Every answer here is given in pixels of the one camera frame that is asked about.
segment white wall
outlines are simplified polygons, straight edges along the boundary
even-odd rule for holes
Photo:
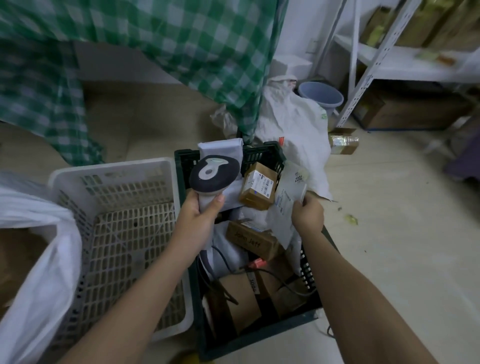
[[[398,0],[361,0],[363,29],[373,10],[379,5],[395,6]],[[290,0],[278,41],[276,54],[295,54],[312,61],[306,50],[312,38],[326,41],[340,0]],[[351,34],[353,0],[348,0],[337,31]],[[76,42],[80,77],[87,81],[126,81],[147,83],[179,83],[142,52],[108,44]],[[339,85],[348,71],[349,54],[333,44],[320,68],[320,74]]]

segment person's left hand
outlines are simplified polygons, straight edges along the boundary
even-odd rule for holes
[[[169,249],[175,249],[178,256],[185,258],[190,265],[207,243],[212,225],[225,202],[225,196],[219,194],[201,214],[198,207],[198,194],[191,190],[180,209]]]

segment shelf board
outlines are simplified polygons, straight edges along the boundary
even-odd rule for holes
[[[351,52],[351,37],[335,35],[334,39],[339,46]],[[480,82],[480,73],[459,72],[457,66],[448,67],[439,63],[415,58],[419,51],[419,48],[393,47],[375,71],[373,75],[374,78],[385,80],[458,82],[467,84]],[[359,43],[358,59],[365,65],[371,66],[376,52],[377,49]],[[457,59],[457,64],[459,65],[470,55],[470,53],[467,52],[449,51],[445,53]]]

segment green checkered tablecloth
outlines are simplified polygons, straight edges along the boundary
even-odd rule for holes
[[[0,120],[70,164],[102,162],[88,137],[72,41],[140,49],[227,109],[249,141],[288,0],[3,0]]]

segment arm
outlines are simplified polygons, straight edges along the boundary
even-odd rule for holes
[[[313,196],[306,195],[303,206],[295,203],[292,221],[345,363],[437,363],[380,291],[324,237],[324,211]]]
[[[138,363],[183,272],[210,234],[224,196],[200,214],[190,192],[167,248],[144,275],[62,358],[61,363]]]

